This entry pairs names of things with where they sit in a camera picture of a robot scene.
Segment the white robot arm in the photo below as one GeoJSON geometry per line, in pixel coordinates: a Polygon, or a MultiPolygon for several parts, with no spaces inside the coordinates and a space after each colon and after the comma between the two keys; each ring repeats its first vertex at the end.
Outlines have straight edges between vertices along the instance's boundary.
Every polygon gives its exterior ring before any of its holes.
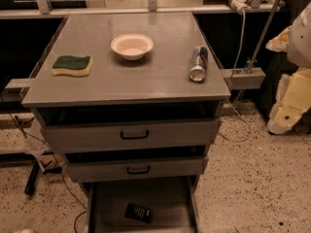
{"type": "Polygon", "coordinates": [[[311,109],[311,3],[265,47],[284,52],[296,67],[291,74],[281,76],[267,123],[270,133],[281,135],[290,131],[311,109]]]}

